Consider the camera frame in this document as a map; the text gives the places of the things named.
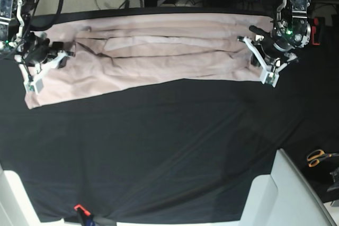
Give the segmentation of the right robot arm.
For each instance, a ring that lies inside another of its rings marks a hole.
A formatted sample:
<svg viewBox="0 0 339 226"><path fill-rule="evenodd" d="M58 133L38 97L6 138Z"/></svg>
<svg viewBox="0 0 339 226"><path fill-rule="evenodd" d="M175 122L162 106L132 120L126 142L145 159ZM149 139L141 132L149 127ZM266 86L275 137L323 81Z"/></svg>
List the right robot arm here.
<svg viewBox="0 0 339 226"><path fill-rule="evenodd" d="M63 66L65 58L74 56L63 42L51 42L45 33L61 15L64 0L51 21L32 25L40 0L1 0L1 59L15 61L23 72L27 92L39 94L43 77L51 69Z"/></svg>

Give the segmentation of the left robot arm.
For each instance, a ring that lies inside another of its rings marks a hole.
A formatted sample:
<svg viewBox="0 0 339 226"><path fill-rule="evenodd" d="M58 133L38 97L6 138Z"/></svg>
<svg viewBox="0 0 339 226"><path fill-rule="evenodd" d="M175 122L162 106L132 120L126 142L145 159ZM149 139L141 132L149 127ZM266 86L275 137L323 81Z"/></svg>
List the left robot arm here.
<svg viewBox="0 0 339 226"><path fill-rule="evenodd" d="M252 65L262 68L260 81L275 87L280 72L296 61L296 51L304 48L311 39L308 7L311 0L281 0L273 10L273 28L266 32L254 25L249 30L255 39L238 37L252 52Z"/></svg>

